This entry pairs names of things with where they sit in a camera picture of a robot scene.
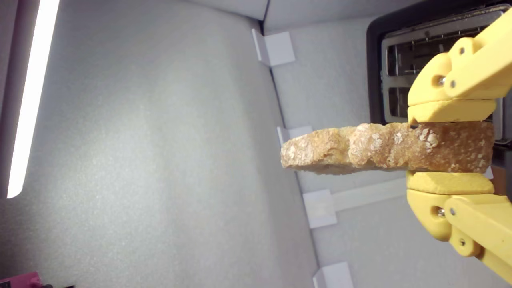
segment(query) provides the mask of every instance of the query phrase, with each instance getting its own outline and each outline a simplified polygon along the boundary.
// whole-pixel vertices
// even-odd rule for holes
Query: fluorescent light
[[[32,38],[32,46],[30,48],[27,77],[25,78],[25,86],[23,88],[22,105],[19,110],[7,198],[15,197],[21,193],[23,183],[25,182],[30,147],[32,146],[32,137],[34,136],[37,110],[39,110],[42,84],[45,79],[46,64],[48,62],[58,6],[59,0],[40,0],[39,2],[34,37]]]

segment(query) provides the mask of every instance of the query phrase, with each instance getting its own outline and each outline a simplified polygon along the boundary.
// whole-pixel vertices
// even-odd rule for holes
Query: bread crust
[[[317,174],[364,170],[484,173],[492,160],[490,122],[361,124],[317,130],[286,142],[285,168]]]

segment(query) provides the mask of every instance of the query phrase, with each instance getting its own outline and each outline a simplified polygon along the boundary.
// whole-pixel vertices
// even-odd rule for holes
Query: pink object
[[[41,288],[41,278],[37,272],[30,272],[0,280],[0,288]]]

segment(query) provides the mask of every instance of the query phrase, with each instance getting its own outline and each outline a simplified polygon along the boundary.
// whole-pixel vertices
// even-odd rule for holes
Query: robotic arm
[[[482,121],[511,88],[512,9],[424,67],[409,91],[409,123]],[[512,203],[493,193],[480,173],[407,174],[407,200],[427,231],[512,284]]]

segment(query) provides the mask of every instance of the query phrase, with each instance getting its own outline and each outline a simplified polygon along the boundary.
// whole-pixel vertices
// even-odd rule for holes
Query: white bracket
[[[485,173],[483,174],[487,179],[493,179],[494,178],[494,175],[493,175],[493,170],[491,168],[491,166],[489,166],[487,168],[487,170],[485,171]]]
[[[338,223],[338,211],[404,196],[406,190],[406,179],[399,178],[334,194],[320,190],[305,193],[302,197],[309,228],[313,229]]]
[[[306,135],[311,132],[313,132],[313,128],[311,126],[302,126],[302,127],[293,128],[293,129],[285,129],[282,127],[278,127],[279,143],[281,143],[281,146],[282,146],[286,141],[288,141],[292,138]]]
[[[263,36],[256,29],[253,29],[252,38],[256,45],[258,61],[263,64],[274,67],[295,61],[289,32]]]
[[[354,288],[349,265],[341,262],[324,266],[313,276],[315,288]]]

